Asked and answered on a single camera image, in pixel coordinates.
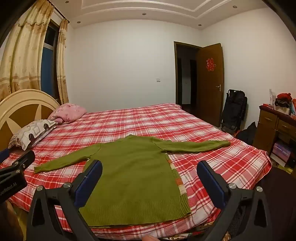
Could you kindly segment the green knit sweater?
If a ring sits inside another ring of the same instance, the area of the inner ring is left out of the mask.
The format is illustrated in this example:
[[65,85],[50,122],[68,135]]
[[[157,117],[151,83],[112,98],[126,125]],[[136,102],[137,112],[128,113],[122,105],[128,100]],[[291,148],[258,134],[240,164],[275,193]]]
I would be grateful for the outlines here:
[[201,153],[229,141],[172,142],[129,135],[97,143],[35,167],[36,173],[99,160],[103,171],[80,213],[91,227],[145,225],[183,218],[191,208],[170,153]]

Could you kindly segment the red clothes pile on dresser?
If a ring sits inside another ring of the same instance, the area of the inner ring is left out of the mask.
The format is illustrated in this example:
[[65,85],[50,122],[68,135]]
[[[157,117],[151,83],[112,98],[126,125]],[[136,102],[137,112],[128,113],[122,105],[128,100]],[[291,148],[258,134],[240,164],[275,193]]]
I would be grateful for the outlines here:
[[290,93],[280,93],[275,99],[275,106],[280,106],[281,108],[290,108],[292,102],[292,97]]

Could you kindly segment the white brown patterned pillow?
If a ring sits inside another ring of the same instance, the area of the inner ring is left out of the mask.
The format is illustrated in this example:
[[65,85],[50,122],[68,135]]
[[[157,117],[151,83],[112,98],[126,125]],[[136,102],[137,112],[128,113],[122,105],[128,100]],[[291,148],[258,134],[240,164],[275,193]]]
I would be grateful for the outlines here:
[[10,139],[8,148],[19,147],[22,150],[34,147],[57,127],[52,120],[35,120],[17,131]]

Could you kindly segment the cream wooden headboard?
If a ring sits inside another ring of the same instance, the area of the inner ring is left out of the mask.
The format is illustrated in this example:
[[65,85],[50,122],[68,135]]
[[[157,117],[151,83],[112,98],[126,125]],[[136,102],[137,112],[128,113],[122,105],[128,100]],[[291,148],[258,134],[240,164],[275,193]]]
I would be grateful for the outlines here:
[[16,91],[1,101],[1,151],[8,148],[11,137],[35,120],[43,120],[60,104],[50,95],[35,89]]

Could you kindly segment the black bag on floor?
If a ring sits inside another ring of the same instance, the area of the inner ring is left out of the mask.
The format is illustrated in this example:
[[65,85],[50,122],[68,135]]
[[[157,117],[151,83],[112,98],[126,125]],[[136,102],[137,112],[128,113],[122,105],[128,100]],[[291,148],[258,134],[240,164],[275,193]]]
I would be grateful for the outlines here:
[[246,144],[252,146],[254,138],[255,138],[256,130],[257,130],[257,126],[254,121],[251,125],[248,126],[247,129],[244,129],[244,130],[238,132],[235,137],[237,139],[245,142]]

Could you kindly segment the pink floral pillow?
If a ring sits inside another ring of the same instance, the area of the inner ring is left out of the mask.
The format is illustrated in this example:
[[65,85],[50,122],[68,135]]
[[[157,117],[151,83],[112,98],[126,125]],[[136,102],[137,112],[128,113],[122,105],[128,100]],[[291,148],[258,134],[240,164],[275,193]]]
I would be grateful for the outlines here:
[[71,103],[65,103],[55,109],[48,117],[48,120],[58,124],[72,123],[81,118],[87,111],[85,108]]

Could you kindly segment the brown wooden dresser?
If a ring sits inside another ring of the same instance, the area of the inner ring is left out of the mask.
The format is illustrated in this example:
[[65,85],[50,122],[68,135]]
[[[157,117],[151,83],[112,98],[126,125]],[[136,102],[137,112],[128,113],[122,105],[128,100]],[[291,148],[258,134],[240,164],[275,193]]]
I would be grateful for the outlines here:
[[273,154],[274,147],[282,147],[289,156],[283,161],[295,162],[295,119],[261,105],[253,146]]

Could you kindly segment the red white plaid bed sheet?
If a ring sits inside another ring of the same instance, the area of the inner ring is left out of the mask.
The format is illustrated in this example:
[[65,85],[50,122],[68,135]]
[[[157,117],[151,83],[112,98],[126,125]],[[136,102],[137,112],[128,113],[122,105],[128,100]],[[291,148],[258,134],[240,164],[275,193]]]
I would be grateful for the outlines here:
[[38,186],[72,182],[97,159],[103,173],[80,213],[97,237],[111,240],[171,237],[216,218],[200,161],[244,189],[271,169],[265,151],[170,103],[86,113],[58,125],[33,152],[27,186],[10,202],[29,210]]

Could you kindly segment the dark window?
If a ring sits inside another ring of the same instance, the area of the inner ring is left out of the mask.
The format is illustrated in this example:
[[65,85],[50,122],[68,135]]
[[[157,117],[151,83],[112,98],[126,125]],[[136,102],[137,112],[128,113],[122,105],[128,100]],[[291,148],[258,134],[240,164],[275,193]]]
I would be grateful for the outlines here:
[[59,28],[53,20],[48,25],[43,45],[41,64],[41,90],[59,101],[56,67],[56,49]]

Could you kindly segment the black folded stroller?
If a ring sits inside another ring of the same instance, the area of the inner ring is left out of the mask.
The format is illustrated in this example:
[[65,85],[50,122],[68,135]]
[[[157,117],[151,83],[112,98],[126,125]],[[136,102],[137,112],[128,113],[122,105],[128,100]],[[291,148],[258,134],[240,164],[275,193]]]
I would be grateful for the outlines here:
[[247,108],[247,96],[241,90],[229,89],[222,111],[222,131],[231,135],[240,130]]

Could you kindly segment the beige curtain right panel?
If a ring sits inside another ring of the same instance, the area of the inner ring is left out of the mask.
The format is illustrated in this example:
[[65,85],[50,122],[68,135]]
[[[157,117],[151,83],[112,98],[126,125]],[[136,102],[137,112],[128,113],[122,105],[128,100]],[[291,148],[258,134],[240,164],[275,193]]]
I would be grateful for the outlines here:
[[58,34],[57,52],[56,52],[56,65],[57,65],[57,84],[61,104],[69,102],[67,92],[67,82],[65,74],[65,49],[66,49],[66,34],[68,30],[68,20],[63,19],[60,23]]

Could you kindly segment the beige curtain panel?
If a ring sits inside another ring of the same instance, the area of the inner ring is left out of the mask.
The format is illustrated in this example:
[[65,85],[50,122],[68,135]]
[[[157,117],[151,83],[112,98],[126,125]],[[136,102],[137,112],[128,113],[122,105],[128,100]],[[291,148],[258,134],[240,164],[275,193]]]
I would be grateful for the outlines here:
[[41,89],[41,61],[54,6],[36,1],[10,31],[1,60],[1,100],[22,89]]
[[61,104],[69,102],[67,92],[67,82],[65,74],[65,49],[66,49],[66,34],[68,30],[68,20],[63,19],[60,23],[58,34],[57,52],[56,52],[56,65],[57,65],[57,84]]

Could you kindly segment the beige curtain left panel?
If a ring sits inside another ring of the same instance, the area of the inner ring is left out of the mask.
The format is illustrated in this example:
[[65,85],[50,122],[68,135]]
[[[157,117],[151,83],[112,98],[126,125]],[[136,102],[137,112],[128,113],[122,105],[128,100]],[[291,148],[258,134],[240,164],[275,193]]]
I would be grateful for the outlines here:
[[22,89],[41,89],[41,61],[54,6],[36,1],[10,31],[1,60],[1,100]]

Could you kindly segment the brown wooden door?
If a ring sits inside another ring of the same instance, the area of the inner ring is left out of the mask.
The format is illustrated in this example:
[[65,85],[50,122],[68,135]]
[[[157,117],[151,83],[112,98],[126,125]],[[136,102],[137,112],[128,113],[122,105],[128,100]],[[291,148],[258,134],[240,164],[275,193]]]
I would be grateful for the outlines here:
[[[208,71],[206,60],[213,58],[216,68]],[[197,117],[216,127],[221,124],[224,97],[224,57],[220,43],[199,49],[197,60]],[[221,85],[221,92],[216,86]]]

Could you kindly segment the red paper door decoration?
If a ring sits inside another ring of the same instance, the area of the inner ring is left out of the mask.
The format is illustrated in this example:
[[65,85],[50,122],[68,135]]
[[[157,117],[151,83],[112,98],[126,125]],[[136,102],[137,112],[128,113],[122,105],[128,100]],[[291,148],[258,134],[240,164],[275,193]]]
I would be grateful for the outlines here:
[[214,63],[214,59],[213,58],[208,58],[206,60],[206,68],[208,71],[214,71],[216,68],[216,64]]

